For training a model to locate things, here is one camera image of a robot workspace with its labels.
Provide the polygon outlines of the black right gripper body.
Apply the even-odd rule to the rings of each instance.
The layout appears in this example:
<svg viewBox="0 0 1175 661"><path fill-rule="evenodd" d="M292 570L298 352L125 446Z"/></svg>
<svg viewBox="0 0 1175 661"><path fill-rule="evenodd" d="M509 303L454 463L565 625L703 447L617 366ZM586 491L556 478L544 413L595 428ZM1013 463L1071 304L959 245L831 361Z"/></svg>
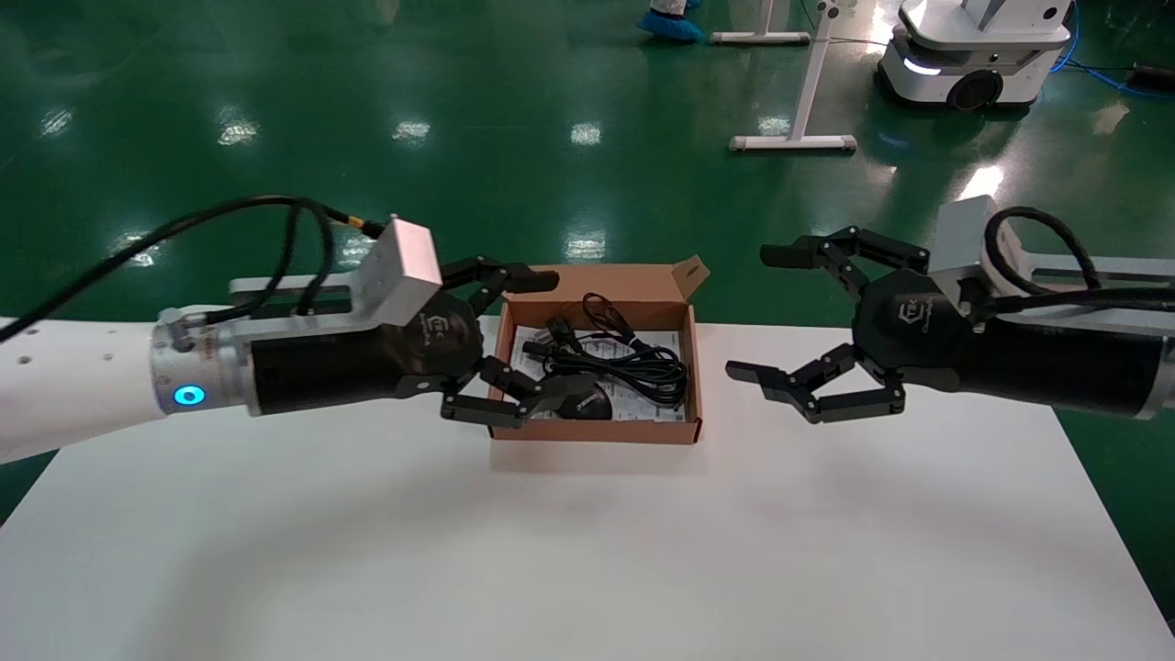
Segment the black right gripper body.
<svg viewBox="0 0 1175 661"><path fill-rule="evenodd" d="M985 392L972 355L975 333L931 277L911 269L872 279L857 294L857 363L877 382L939 392Z"/></svg>

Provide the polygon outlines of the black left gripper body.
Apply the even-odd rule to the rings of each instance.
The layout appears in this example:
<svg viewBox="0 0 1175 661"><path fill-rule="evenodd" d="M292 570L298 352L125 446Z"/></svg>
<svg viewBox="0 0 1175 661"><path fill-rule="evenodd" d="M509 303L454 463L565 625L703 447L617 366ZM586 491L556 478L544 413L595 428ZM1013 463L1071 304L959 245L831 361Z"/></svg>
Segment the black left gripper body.
<svg viewBox="0 0 1175 661"><path fill-rule="evenodd" d="M456 394L474 382L483 336L474 310L452 294L437 294L407 325L395 328L398 398Z"/></svg>

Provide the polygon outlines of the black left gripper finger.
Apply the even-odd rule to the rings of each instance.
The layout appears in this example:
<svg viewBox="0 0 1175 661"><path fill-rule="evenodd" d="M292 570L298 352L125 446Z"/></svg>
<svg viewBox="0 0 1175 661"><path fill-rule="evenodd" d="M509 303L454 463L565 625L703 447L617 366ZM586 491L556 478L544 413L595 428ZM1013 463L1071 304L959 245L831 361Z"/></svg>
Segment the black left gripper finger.
<svg viewBox="0 0 1175 661"><path fill-rule="evenodd" d="M517 430L540 411L558 409L576 394L576 376L563 375L544 382L516 371L495 356L484 356L476 364L475 375L492 389L505 394L506 400L476 398L458 390L446 393L441 404L441 418L449 421L483 424L486 427Z"/></svg>
<svg viewBox="0 0 1175 661"><path fill-rule="evenodd" d="M560 282L560 275L553 269L533 271L524 263L503 263L486 256L446 263L441 267L441 277L443 290L476 284L474 294L466 298L475 318L486 313L504 294L551 292Z"/></svg>

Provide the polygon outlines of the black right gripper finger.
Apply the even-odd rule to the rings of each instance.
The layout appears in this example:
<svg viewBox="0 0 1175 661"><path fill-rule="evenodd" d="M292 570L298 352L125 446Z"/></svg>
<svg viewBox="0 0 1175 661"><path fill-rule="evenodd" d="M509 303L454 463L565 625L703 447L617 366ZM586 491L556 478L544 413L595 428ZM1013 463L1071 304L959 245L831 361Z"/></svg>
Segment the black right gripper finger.
<svg viewBox="0 0 1175 661"><path fill-rule="evenodd" d="M892 240L857 225L826 237L805 235L791 244L763 244L764 267L779 269L822 269L853 298L861 298L870 279L853 259L862 258L918 275L929 274L929 252L904 241Z"/></svg>
<svg viewBox="0 0 1175 661"><path fill-rule="evenodd" d="M819 389L848 375L858 365L877 382L877 389L818 394ZM881 367L851 343L832 348L795 372L728 360L725 373L736 382L759 386L768 402L788 403L810 424L889 417L905 410L905 382L898 369Z"/></svg>

